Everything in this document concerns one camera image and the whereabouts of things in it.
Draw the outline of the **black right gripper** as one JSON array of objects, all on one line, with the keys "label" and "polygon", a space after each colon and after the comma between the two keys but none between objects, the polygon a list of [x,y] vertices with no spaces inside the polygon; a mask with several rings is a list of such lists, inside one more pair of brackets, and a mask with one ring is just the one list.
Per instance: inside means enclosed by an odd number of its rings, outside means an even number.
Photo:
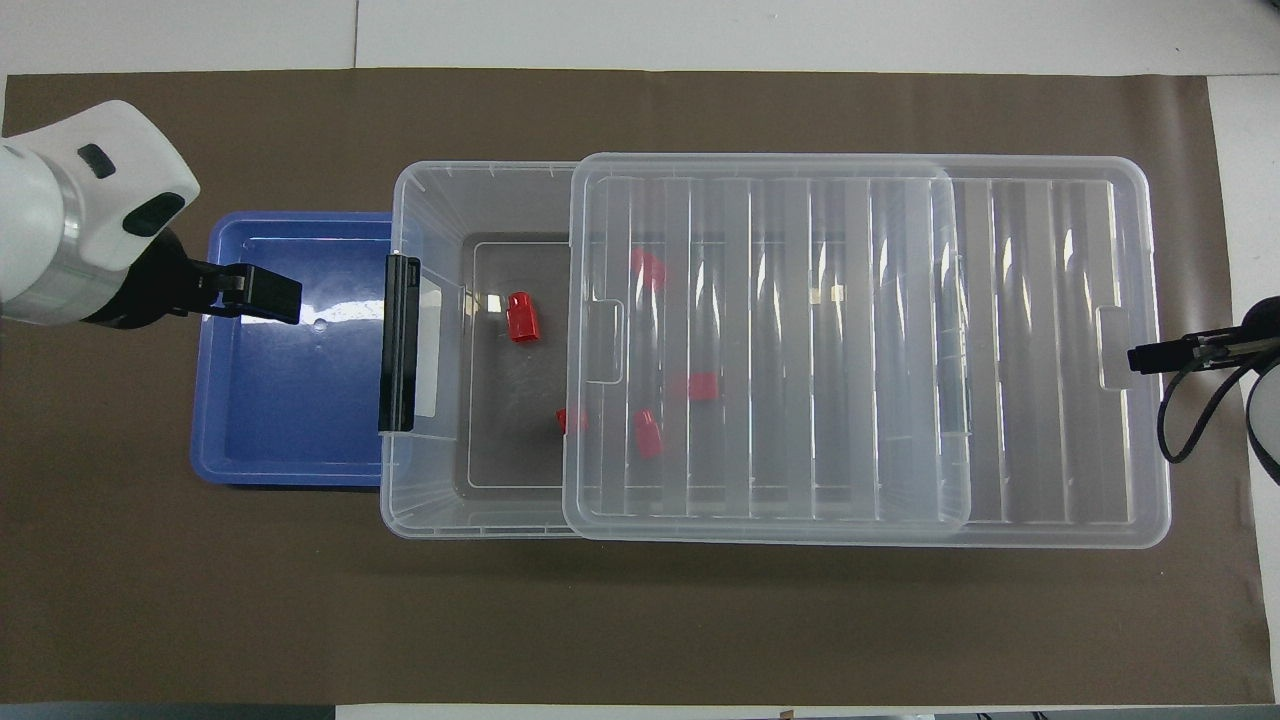
[{"label": "black right gripper", "polygon": [[1128,351],[1129,369],[1139,374],[1165,374],[1187,366],[1243,366],[1277,348],[1279,297],[1254,304],[1238,325],[1206,331],[1196,340],[1170,340],[1139,345]]}]

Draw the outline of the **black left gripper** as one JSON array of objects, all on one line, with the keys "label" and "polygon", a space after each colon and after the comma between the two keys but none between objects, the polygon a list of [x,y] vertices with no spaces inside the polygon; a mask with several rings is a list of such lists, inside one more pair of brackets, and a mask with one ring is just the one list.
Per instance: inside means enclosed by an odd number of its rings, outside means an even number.
[{"label": "black left gripper", "polygon": [[[140,329],[166,315],[191,313],[251,316],[298,324],[302,284],[252,264],[218,270],[218,291],[204,286],[212,265],[188,256],[178,236],[159,233],[134,260],[120,288],[84,322],[109,329]],[[220,300],[219,309],[214,306]]]}]

